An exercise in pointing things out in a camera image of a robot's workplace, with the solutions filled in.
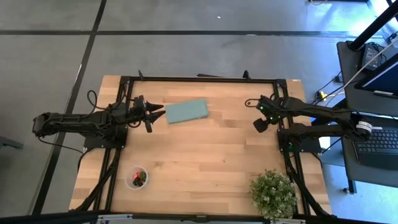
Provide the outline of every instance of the wooden tabletop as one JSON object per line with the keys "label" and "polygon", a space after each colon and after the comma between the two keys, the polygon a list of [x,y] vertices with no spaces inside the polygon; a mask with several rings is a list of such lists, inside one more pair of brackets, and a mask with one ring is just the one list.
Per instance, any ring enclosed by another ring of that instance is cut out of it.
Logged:
{"label": "wooden tabletop", "polygon": [[[98,106],[116,99],[120,76],[105,76],[99,91]],[[304,98],[300,80],[287,80],[289,96]],[[249,180],[265,169],[285,174],[285,164],[277,143],[276,129],[269,126],[258,133],[252,122],[262,117],[244,105],[248,98],[270,96],[271,84],[134,82],[133,96],[156,104],[181,103],[205,98],[209,116],[168,124],[166,116],[153,125],[129,129],[122,150],[111,210],[129,213],[172,213],[207,215],[258,215],[252,205]],[[307,117],[295,122],[310,124]],[[81,161],[70,208],[76,208],[98,182],[104,149],[89,152]],[[301,153],[305,183],[315,200],[330,211],[319,161]],[[148,184],[141,190],[126,186],[125,176],[134,165],[145,167]],[[296,189],[299,212],[303,213]],[[104,208],[104,188],[100,208]]]}

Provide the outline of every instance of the clear plastic cup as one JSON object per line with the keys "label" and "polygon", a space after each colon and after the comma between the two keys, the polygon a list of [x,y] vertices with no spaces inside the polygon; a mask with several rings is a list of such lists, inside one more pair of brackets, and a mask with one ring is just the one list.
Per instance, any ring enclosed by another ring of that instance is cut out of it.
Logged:
{"label": "clear plastic cup", "polygon": [[[139,171],[144,171],[145,174],[147,175],[146,181],[144,182],[144,184],[143,184],[141,187],[138,187],[138,186],[135,186],[134,184],[132,184],[132,181],[133,181],[132,177],[133,177],[133,175],[136,174],[136,173],[139,172]],[[143,168],[142,166],[134,166],[134,167],[127,173],[127,176],[124,178],[124,180],[125,180],[125,182],[126,182],[126,185],[127,185],[130,189],[132,189],[132,190],[139,190],[139,189],[145,187],[145,186],[147,185],[147,183],[148,183],[148,180],[149,180],[148,171],[145,170],[145,168]]]}

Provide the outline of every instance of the keyboard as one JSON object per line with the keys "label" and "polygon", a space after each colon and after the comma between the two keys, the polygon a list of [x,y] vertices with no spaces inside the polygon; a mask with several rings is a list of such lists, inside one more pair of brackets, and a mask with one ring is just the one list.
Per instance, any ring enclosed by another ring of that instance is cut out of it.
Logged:
{"label": "keyboard", "polygon": [[354,148],[360,164],[398,170],[398,128],[373,129],[369,140]]}

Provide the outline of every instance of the green plant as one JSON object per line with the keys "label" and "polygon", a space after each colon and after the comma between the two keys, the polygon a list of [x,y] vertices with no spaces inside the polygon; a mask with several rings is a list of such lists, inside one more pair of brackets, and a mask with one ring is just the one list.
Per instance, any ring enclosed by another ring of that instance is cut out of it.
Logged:
{"label": "green plant", "polygon": [[286,175],[275,170],[266,170],[251,180],[250,193],[253,205],[265,219],[276,222],[281,218],[292,218],[296,197],[294,185]]}

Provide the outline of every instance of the concrete floor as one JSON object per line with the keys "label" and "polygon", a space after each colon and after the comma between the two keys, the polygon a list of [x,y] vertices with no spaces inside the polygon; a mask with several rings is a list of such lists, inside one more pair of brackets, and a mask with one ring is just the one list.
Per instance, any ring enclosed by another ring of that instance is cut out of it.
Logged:
{"label": "concrete floor", "polygon": [[[0,29],[90,30],[99,5],[100,0],[0,0]],[[374,16],[375,12],[360,2],[328,2],[316,7],[304,0],[113,0],[106,5],[99,29],[358,33]],[[146,76],[206,73],[225,77],[241,77],[247,69],[253,78],[301,79],[305,95],[311,100],[314,91],[340,71],[336,43],[345,40],[286,36],[97,36],[74,112],[91,110],[86,92],[98,91],[104,75],[137,75],[138,69]],[[87,41],[85,35],[0,35],[0,136],[25,144],[22,150],[0,150],[2,217],[25,215],[32,208],[50,152],[50,146],[38,142],[30,132],[32,118],[65,109]],[[373,41],[383,44],[382,39]],[[332,84],[326,91],[336,86]],[[80,149],[83,138],[67,134],[64,143]],[[68,210],[78,156],[73,151],[62,151],[44,213]],[[359,183],[359,194],[345,195],[340,192],[346,187],[344,167],[324,166],[323,171],[335,215],[398,222],[393,214],[398,210],[398,189]]]}

